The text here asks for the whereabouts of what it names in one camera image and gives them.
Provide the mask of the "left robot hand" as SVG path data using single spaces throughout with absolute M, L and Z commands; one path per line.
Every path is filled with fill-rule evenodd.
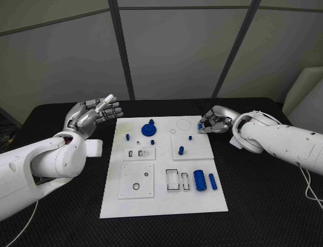
M 88 139 L 96 125 L 122 115 L 120 102 L 112 94 L 105 98 L 78 102 L 66 114 L 63 131 L 73 132 L 82 139 Z

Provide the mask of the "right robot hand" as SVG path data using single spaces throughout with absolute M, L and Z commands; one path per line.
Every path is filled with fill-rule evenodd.
M 234 121 L 239 113 L 232 109 L 215 105 L 197 123 L 199 133 L 225 133 L 232 127 Z

